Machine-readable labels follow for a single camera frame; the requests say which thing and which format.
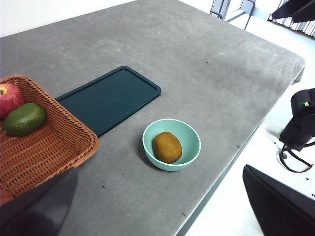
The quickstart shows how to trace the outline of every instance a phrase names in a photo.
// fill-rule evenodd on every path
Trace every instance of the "wicker basket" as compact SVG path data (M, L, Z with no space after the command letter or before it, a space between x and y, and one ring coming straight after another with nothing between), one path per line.
M24 100L45 108L45 123L23 137L3 133L0 121L0 205L69 169L78 167L98 148L98 138L31 78L9 76Z

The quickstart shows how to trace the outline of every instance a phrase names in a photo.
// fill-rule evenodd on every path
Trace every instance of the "avocado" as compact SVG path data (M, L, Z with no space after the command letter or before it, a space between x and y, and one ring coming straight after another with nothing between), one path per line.
M153 151L158 160L171 164L182 156L182 145L174 134L165 131L154 138Z
M5 134L24 136L46 120L45 109L36 103L25 103L12 110L3 121Z

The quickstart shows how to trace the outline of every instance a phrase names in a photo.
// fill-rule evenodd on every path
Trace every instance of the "green avocado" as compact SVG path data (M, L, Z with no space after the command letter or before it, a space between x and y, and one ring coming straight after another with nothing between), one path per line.
M45 109L36 103L25 103L12 110L3 121L5 134L24 136L46 120Z

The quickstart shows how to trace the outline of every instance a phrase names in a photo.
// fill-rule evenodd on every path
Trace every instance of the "gray table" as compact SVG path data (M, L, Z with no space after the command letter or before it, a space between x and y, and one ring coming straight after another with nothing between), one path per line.
M1 76L26 74L54 97L121 65L162 89L79 168L61 236L176 234L304 67L292 52L176 0L138 0L4 37L1 63ZM141 136L160 118L199 134L201 153L188 168L165 172L147 160Z

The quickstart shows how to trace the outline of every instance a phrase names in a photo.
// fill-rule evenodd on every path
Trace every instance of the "floor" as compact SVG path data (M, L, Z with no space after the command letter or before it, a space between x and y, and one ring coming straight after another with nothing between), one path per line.
M291 85L266 116L263 124L233 164L186 236L263 235L242 180L243 167L246 164L254 166L315 200L315 197L312 196L312 193L315 194L315 170L296 174L283 168L277 159L277 153L282 147L282 143L276 137L292 117L290 105L292 95L302 89L315 88L315 39L267 22L266 18L262 19L268 15L261 14L265 12L263 9L257 14L259 17L251 18L247 31L302 56L306 61L302 81ZM244 15L232 21L231 24L244 28L247 17ZM299 155L310 163L314 163L314 157L311 156L314 150L315 147L305 148ZM288 161L296 169L303 169L303 166L295 160L288 158Z

